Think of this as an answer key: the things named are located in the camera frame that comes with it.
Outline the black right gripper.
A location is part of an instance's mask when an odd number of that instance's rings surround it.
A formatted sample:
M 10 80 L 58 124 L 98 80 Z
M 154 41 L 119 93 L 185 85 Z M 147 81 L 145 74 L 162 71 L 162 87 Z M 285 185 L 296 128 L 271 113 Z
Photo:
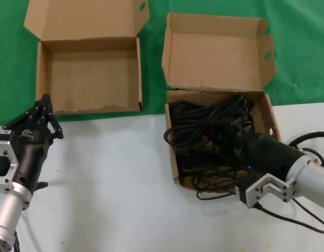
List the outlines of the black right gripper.
M 250 184 L 267 173 L 285 182 L 292 165 L 302 156 L 300 150 L 261 133 L 238 133 L 237 157 L 249 173 L 238 179 L 237 185 Z

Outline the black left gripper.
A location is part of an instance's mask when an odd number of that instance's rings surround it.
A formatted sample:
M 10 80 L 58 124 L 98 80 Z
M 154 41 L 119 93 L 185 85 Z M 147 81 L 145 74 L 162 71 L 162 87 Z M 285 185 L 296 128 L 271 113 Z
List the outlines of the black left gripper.
M 51 138 L 63 139 L 62 128 L 53 114 L 50 94 L 45 93 L 30 109 L 6 123 L 4 129 L 13 132 L 11 144 L 18 161 L 13 181 L 34 193 L 52 144 Z

